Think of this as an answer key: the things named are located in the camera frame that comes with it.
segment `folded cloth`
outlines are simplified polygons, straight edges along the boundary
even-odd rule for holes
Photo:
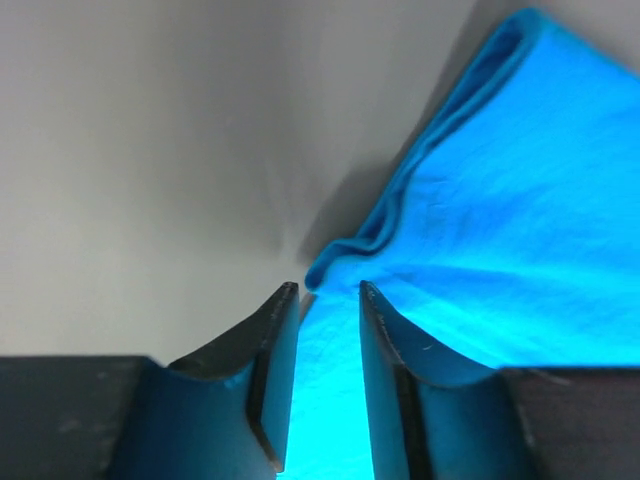
[[[373,478],[358,284],[491,367],[640,364],[640,83],[527,9],[306,283],[287,479]]]

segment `gray surface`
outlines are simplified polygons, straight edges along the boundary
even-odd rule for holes
[[[552,3],[640,66],[640,3]],[[473,4],[0,1],[0,352],[169,360],[301,281],[513,8]]]

